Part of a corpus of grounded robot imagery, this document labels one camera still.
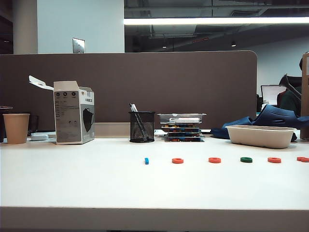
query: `exposed ceiling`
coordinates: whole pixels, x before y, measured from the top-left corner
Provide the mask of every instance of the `exposed ceiling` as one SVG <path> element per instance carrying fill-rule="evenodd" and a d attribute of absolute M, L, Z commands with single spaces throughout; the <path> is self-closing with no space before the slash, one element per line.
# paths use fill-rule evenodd
<path fill-rule="evenodd" d="M 309 16 L 309 0 L 124 0 L 124 6 L 125 18 Z M 0 0 L 0 54 L 13 53 L 12 21 L 12 0 Z M 307 35 L 307 25 L 125 26 L 125 50 L 228 50 L 232 41 L 241 48 Z"/>
<path fill-rule="evenodd" d="M 0 54 L 13 53 L 12 0 L 0 0 Z"/>

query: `fluorescent light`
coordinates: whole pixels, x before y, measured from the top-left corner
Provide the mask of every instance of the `fluorescent light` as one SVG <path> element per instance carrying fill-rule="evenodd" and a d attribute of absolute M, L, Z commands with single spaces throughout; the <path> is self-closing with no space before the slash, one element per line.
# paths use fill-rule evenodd
<path fill-rule="evenodd" d="M 309 23 L 309 17 L 252 18 L 125 18 L 125 25 L 196 25 L 196 24 L 290 24 Z"/>

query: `blue foam object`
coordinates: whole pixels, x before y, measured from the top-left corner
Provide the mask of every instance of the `blue foam object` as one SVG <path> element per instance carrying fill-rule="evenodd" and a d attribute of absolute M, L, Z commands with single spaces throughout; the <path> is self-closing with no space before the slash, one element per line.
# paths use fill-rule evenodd
<path fill-rule="evenodd" d="M 300 129 L 309 126 L 309 116 L 297 117 L 292 110 L 284 110 L 272 105 L 266 105 L 254 121 L 250 117 L 244 117 L 233 122 L 227 122 L 221 128 L 211 129 L 211 134 L 217 138 L 229 139 L 226 126 L 233 125 L 293 127 Z M 293 134 L 291 141 L 294 141 L 296 138 L 296 135 Z"/>

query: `mesh pencil holder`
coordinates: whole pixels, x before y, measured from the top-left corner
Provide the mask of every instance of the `mesh pencil holder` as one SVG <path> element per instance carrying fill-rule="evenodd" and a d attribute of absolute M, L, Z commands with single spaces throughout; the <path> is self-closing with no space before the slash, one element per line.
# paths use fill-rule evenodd
<path fill-rule="evenodd" d="M 149 143 L 155 140 L 155 113 L 129 112 L 130 114 L 130 142 Z"/>

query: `wall plate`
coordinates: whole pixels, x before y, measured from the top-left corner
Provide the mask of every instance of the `wall plate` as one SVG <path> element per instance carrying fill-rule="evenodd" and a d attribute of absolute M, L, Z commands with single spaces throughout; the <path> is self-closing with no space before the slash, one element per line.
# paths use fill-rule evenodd
<path fill-rule="evenodd" d="M 72 38 L 73 53 L 85 53 L 85 40 Z"/>

